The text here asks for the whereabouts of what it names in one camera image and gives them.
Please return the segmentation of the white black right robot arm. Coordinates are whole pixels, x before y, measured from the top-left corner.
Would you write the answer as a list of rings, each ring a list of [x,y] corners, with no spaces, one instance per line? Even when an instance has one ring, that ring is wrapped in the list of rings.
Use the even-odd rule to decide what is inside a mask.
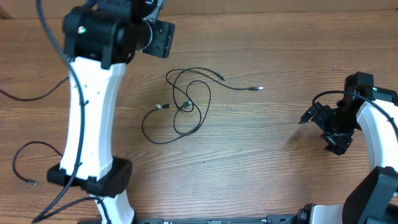
[[[345,79],[336,108],[316,98],[300,123],[313,121],[322,131],[326,151],[344,154],[355,130],[362,131],[370,172],[342,205],[307,204],[289,223],[397,223],[397,93],[374,86],[371,74],[356,72]]]

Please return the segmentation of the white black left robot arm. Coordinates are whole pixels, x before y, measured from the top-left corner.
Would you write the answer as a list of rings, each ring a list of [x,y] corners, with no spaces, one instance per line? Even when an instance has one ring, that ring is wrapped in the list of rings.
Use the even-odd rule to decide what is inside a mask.
[[[132,162],[112,155],[111,133],[119,86],[134,54],[169,56],[175,25],[159,20],[163,4],[88,1],[63,19],[70,115],[62,160],[48,170],[47,179],[86,191],[101,223],[137,221],[126,192]]]

